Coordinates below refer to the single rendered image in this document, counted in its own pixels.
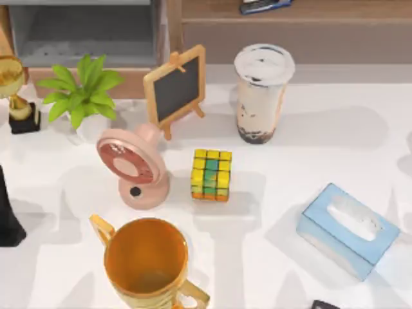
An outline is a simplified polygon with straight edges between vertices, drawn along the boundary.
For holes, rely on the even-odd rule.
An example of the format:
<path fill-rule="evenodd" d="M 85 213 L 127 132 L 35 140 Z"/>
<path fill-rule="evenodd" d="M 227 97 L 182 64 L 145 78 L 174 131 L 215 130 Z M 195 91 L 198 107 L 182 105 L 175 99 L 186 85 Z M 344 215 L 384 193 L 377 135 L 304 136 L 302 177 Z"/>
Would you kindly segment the colourful puzzle cube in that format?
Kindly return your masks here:
<path fill-rule="evenodd" d="M 191 170 L 191 197 L 196 200 L 229 200 L 232 153 L 196 149 Z"/>

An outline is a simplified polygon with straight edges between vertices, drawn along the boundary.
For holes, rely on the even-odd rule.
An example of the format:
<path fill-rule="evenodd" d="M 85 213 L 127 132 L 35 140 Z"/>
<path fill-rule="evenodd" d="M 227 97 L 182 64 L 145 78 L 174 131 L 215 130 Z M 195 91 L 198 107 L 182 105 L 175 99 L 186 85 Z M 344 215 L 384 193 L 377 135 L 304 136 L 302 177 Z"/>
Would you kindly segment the pink desk fan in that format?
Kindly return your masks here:
<path fill-rule="evenodd" d="M 134 131 L 111 128 L 97 141 L 103 163 L 119 177 L 123 202 L 134 209 L 151 209 L 163 203 L 169 192 L 169 175 L 157 147 L 161 131 L 151 123 Z"/>

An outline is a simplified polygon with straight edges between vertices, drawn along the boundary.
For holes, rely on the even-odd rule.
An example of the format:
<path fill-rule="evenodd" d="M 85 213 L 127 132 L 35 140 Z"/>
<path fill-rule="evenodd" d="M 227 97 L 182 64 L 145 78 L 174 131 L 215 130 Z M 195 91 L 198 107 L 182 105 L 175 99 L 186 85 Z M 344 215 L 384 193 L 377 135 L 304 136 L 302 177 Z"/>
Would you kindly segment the wooden framed blackboard easel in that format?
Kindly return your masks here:
<path fill-rule="evenodd" d="M 149 121 L 171 139 L 171 124 L 190 112 L 205 116 L 200 104 L 205 99 L 205 48 L 170 54 L 169 61 L 143 79 Z"/>

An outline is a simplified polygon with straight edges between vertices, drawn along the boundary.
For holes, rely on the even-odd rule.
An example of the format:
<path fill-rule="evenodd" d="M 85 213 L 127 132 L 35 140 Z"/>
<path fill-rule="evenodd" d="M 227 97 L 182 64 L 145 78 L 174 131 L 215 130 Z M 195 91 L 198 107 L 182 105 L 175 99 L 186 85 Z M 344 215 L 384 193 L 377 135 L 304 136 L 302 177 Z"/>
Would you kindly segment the milk tea cup with lid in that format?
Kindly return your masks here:
<path fill-rule="evenodd" d="M 294 60 L 282 47 L 252 44 L 236 55 L 234 67 L 238 133 L 249 144 L 265 144 L 279 121 L 285 90 L 295 73 Z"/>

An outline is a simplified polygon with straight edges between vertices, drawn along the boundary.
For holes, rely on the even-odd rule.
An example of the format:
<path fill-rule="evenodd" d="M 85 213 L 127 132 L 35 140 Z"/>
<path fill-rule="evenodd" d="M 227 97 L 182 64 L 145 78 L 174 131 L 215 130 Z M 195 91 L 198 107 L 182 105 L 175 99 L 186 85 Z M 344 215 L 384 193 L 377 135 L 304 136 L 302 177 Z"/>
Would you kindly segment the large gold trophy cup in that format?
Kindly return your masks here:
<path fill-rule="evenodd" d="M 107 277 L 128 307 L 207 309 L 209 295 L 187 279 L 187 241 L 173 224 L 140 218 L 115 229 L 96 214 L 89 221 L 105 246 Z"/>

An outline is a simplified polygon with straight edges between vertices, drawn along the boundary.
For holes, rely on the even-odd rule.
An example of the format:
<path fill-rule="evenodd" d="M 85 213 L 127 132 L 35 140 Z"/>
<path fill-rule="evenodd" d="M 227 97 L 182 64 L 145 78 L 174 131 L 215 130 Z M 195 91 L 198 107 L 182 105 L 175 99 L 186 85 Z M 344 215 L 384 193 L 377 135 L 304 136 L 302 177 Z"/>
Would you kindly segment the green plant in white pot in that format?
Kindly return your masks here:
<path fill-rule="evenodd" d="M 101 115 L 108 120 L 117 117 L 116 105 L 108 91 L 121 85 L 124 78 L 119 72 L 105 69 L 106 55 L 92 58 L 85 54 L 77 63 L 77 76 L 65 66 L 52 66 L 53 77 L 41 79 L 35 84 L 51 89 L 42 100 L 50 105 L 48 121 L 54 122 L 68 115 L 71 127 L 78 130 L 82 123 L 93 116 Z"/>

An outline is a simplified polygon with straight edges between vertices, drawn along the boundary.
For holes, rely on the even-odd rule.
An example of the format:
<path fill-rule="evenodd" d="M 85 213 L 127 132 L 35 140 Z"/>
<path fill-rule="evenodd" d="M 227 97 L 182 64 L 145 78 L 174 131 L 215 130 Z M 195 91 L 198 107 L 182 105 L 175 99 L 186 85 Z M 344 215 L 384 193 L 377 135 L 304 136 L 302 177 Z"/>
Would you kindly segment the wooden shelf unit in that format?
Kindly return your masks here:
<path fill-rule="evenodd" d="M 207 81 L 235 81 L 245 46 L 288 50 L 295 83 L 412 83 L 412 0 L 293 0 L 241 15 L 241 0 L 165 0 L 171 51 L 204 45 Z"/>

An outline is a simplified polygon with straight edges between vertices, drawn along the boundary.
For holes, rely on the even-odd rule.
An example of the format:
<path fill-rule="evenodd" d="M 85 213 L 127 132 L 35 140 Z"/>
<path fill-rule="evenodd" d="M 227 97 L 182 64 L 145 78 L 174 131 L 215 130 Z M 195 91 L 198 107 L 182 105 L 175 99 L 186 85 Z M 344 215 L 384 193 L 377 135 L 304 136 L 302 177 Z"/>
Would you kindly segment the dark blue stapler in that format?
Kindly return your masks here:
<path fill-rule="evenodd" d="M 241 15 L 250 15 L 288 7 L 292 3 L 293 0 L 243 0 L 239 11 Z"/>

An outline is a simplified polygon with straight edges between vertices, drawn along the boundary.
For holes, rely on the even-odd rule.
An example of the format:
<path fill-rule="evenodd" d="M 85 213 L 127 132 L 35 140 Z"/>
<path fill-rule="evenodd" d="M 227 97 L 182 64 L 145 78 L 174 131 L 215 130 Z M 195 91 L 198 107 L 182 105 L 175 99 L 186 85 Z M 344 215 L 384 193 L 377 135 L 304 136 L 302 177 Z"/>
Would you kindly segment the light blue tissue box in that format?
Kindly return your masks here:
<path fill-rule="evenodd" d="M 297 233 L 348 273 L 364 281 L 400 229 L 334 183 L 301 213 Z"/>

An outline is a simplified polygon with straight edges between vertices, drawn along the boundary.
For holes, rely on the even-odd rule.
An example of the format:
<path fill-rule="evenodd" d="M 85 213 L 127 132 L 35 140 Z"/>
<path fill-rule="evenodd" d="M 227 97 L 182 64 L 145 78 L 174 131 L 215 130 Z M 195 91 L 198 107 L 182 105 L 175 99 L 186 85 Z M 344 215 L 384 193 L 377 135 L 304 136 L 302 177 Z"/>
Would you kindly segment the grey cabinet with dark inside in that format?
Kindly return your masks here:
<path fill-rule="evenodd" d="M 38 97 L 54 64 L 75 75 L 85 54 L 105 55 L 124 80 L 109 94 L 142 98 L 144 75 L 163 61 L 163 14 L 163 0 L 0 0 L 0 55 L 21 60 Z"/>

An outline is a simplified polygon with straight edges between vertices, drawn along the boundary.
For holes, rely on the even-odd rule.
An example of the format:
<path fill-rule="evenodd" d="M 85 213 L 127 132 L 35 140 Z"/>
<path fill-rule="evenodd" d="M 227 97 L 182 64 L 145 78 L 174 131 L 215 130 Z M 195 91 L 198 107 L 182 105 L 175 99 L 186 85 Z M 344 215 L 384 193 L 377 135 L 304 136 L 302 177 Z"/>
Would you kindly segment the small black object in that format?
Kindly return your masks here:
<path fill-rule="evenodd" d="M 325 301 L 316 299 L 313 301 L 310 309 L 340 309 L 340 308 L 338 306 L 335 306 L 334 304 L 330 304 Z"/>

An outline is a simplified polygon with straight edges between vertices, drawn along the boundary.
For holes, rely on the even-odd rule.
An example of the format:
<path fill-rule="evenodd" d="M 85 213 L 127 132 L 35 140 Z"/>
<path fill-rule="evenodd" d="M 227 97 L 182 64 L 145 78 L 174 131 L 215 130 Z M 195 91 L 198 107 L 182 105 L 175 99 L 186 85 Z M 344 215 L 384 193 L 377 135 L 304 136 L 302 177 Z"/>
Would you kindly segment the small gold trophy black base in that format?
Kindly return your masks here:
<path fill-rule="evenodd" d="M 13 55 L 0 56 L 0 98 L 8 99 L 12 134 L 33 133 L 41 128 L 41 112 L 36 103 L 18 95 L 26 82 L 22 62 Z"/>

